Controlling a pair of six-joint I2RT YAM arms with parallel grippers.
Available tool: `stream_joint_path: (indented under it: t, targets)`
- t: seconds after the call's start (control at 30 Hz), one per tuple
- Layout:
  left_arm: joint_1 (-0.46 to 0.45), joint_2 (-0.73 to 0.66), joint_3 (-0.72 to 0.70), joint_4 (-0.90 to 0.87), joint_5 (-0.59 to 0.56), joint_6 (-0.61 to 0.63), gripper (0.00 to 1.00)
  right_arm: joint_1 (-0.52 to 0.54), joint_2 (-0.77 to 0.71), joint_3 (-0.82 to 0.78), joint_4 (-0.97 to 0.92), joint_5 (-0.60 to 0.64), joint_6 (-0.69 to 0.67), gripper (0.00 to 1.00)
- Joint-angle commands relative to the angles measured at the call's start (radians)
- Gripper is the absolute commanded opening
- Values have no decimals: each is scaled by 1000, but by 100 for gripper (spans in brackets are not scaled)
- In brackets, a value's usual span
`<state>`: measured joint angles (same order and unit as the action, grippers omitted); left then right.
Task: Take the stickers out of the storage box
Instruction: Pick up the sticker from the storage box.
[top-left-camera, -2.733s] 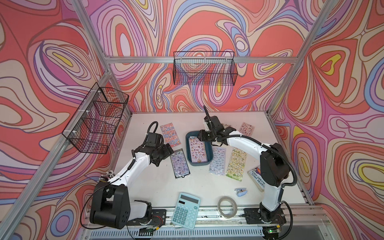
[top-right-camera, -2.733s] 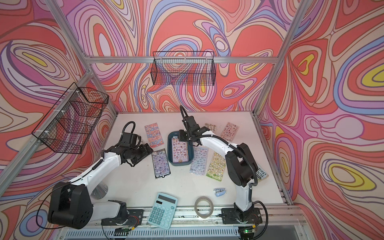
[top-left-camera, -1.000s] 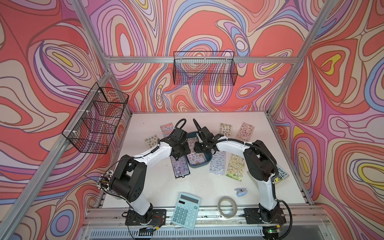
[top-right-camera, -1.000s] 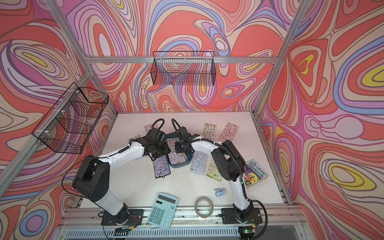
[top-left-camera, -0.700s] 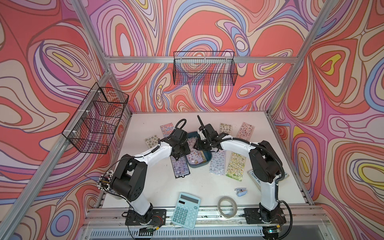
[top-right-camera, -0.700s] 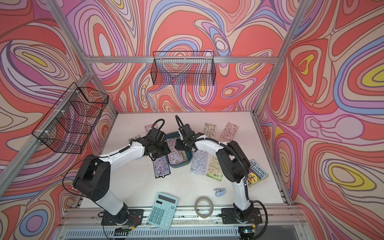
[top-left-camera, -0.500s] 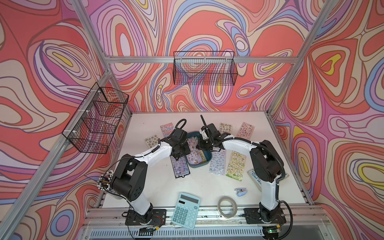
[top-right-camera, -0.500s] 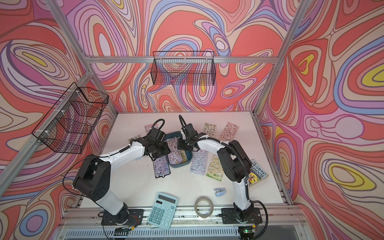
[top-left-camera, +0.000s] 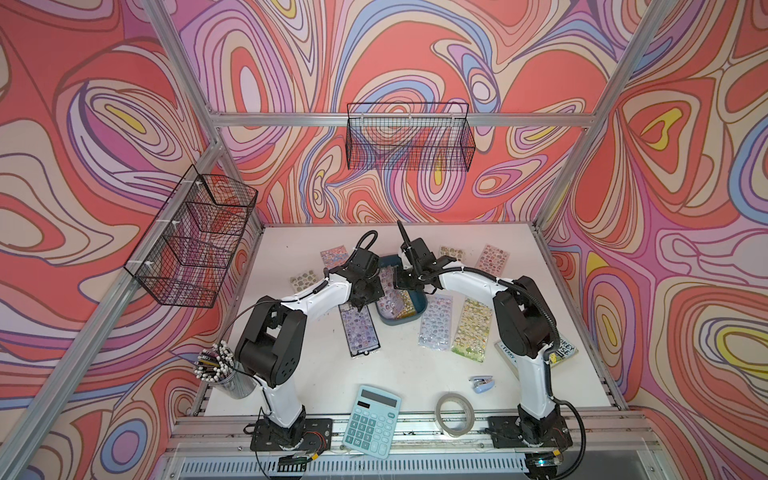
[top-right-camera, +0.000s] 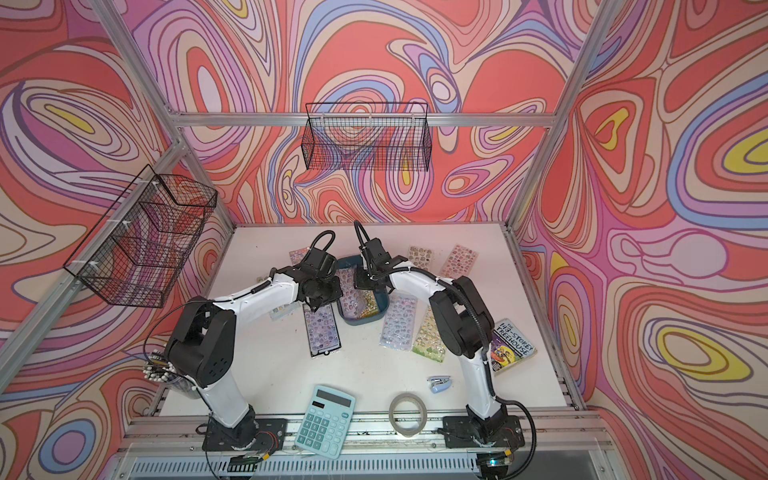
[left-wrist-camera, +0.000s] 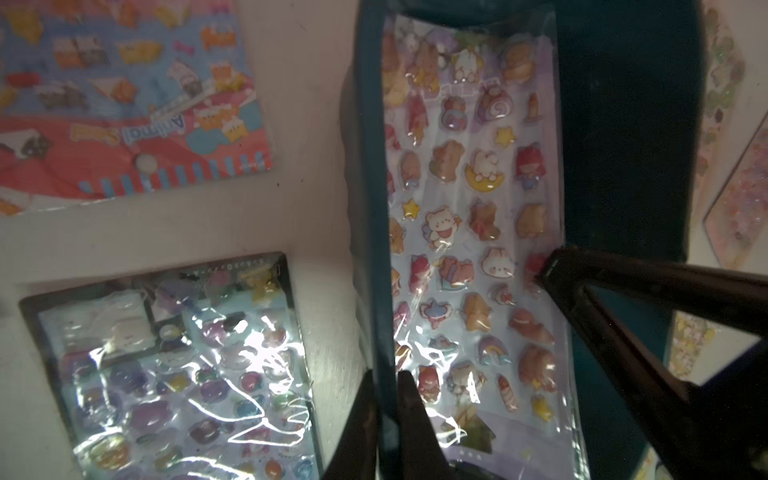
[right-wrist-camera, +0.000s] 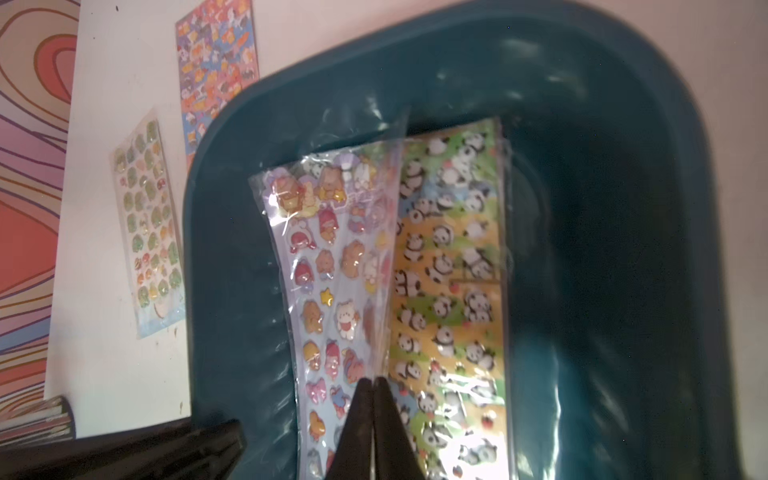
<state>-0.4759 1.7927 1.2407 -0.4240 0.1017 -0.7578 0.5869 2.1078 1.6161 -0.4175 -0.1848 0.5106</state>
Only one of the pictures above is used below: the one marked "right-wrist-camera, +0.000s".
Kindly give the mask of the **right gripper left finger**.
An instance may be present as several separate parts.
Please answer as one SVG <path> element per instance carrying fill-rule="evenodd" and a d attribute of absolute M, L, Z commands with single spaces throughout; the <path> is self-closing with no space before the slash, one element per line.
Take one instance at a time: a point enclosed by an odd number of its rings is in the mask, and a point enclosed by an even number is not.
<path fill-rule="evenodd" d="M 326 480 L 366 480 L 371 477 L 373 407 L 373 383 L 363 378 L 357 384 Z"/>

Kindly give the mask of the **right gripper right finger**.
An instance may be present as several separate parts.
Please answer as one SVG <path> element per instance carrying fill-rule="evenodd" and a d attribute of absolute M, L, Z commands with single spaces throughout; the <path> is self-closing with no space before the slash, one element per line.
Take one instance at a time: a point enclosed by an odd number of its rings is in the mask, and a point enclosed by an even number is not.
<path fill-rule="evenodd" d="M 373 383 L 374 471 L 377 480 L 424 480 L 388 381 Z"/>

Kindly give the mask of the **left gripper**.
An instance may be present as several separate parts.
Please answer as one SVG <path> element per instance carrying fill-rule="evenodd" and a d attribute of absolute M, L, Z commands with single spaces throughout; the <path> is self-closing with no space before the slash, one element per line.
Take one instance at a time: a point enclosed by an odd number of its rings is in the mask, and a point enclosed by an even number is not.
<path fill-rule="evenodd" d="M 247 446 L 241 423 L 188 420 L 1 451 L 3 479 L 226 479 Z"/>

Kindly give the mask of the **lilac bear sticker sheet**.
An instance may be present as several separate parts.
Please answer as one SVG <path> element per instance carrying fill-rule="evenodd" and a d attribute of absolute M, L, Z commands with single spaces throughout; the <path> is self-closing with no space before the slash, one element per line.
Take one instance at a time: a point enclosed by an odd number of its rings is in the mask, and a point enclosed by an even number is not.
<path fill-rule="evenodd" d="M 330 468 L 354 390 L 383 370 L 404 155 L 400 140 L 309 154 L 253 175 L 294 356 L 298 477 Z"/>

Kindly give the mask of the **teal storage box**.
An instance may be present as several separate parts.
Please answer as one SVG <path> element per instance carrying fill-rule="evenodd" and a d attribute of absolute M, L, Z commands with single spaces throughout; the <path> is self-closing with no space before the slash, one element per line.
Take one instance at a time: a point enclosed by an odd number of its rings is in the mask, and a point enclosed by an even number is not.
<path fill-rule="evenodd" d="M 535 479 L 738 479 L 710 149 L 688 90 L 619 20 L 475 1 L 253 84 L 214 121 L 183 207 L 191 418 L 241 423 L 237 479 L 297 474 L 288 332 L 249 178 L 497 117 L 513 156 L 514 450 Z"/>

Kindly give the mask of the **red blue sticker sheet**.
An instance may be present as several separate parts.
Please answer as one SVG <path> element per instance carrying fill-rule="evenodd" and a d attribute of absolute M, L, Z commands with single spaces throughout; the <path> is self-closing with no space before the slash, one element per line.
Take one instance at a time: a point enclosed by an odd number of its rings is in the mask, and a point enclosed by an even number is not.
<path fill-rule="evenodd" d="M 252 3 L 203 1 L 175 24 L 188 164 L 226 104 L 260 78 Z"/>

